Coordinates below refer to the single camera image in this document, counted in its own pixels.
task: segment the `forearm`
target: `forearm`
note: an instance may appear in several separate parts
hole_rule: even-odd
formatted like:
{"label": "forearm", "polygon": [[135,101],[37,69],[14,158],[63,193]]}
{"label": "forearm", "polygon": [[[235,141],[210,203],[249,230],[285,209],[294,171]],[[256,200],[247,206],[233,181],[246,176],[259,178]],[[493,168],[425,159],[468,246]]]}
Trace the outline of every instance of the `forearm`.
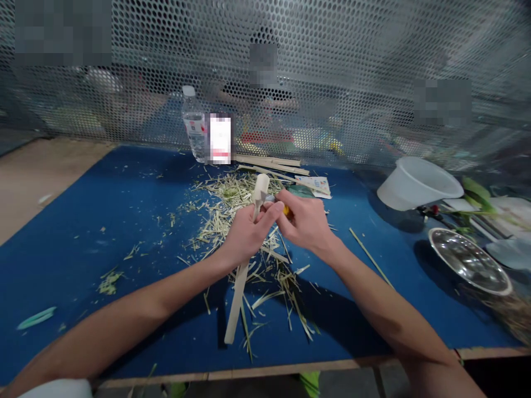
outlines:
{"label": "forearm", "polygon": [[232,264],[217,252],[92,314],[46,347],[15,378],[9,397],[47,381],[96,377],[190,299],[224,277]]}
{"label": "forearm", "polygon": [[369,323],[401,359],[454,364],[455,359],[424,317],[338,238],[317,253],[347,286]]}

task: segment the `metal mesh screen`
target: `metal mesh screen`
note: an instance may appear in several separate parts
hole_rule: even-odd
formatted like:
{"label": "metal mesh screen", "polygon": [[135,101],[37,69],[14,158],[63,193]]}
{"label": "metal mesh screen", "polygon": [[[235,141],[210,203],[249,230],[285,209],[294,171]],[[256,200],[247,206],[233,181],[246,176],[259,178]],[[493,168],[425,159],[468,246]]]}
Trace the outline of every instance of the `metal mesh screen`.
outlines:
{"label": "metal mesh screen", "polygon": [[[186,147],[193,85],[207,111],[236,115],[240,152],[309,163],[467,170],[531,130],[527,0],[113,0],[101,67],[15,66],[14,3],[0,7],[12,124]],[[256,44],[277,52],[272,85],[250,83]],[[470,82],[470,123],[415,123],[415,79]]]}

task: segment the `white plastic bowl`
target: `white plastic bowl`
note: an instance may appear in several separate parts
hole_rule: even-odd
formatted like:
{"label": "white plastic bowl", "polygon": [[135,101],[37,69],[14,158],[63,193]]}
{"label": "white plastic bowl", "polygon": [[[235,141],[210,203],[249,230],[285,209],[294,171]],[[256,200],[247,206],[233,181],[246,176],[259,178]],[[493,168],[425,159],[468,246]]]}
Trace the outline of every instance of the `white plastic bowl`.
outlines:
{"label": "white plastic bowl", "polygon": [[406,156],[378,188],[380,200],[405,211],[440,199],[463,196],[463,188],[450,173],[427,160]]}

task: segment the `bottle label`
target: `bottle label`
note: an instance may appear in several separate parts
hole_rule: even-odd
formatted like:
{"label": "bottle label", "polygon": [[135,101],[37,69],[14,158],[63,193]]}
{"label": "bottle label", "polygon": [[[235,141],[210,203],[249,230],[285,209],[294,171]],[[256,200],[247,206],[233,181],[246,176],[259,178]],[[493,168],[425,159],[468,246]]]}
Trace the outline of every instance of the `bottle label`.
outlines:
{"label": "bottle label", "polygon": [[197,133],[206,134],[204,116],[203,116],[203,119],[201,119],[200,121],[191,121],[191,120],[185,119],[184,126],[186,127],[186,133],[188,135],[190,134],[196,135]]}

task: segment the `plastic water bottle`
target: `plastic water bottle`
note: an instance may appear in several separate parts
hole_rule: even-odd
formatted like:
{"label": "plastic water bottle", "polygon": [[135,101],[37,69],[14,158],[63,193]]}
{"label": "plastic water bottle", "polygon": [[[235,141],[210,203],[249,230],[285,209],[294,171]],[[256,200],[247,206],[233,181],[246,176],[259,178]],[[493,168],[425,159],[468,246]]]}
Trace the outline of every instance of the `plastic water bottle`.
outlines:
{"label": "plastic water bottle", "polygon": [[205,162],[205,111],[195,96],[192,86],[183,86],[184,102],[181,109],[192,153],[199,163]]}

